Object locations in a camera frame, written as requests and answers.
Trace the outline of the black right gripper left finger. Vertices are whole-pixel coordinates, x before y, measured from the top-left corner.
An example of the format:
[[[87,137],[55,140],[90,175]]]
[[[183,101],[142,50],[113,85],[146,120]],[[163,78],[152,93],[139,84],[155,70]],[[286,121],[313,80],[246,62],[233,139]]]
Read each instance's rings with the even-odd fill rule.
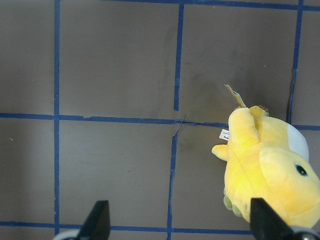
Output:
[[[111,233],[110,208],[108,200],[98,200],[79,233],[78,240],[108,240]]]

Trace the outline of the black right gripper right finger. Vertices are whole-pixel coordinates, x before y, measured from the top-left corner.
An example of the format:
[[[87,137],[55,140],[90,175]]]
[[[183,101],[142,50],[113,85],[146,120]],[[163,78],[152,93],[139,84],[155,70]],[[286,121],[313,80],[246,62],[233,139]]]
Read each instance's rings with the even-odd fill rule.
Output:
[[[256,240],[293,239],[293,230],[263,198],[250,201],[250,230]]]

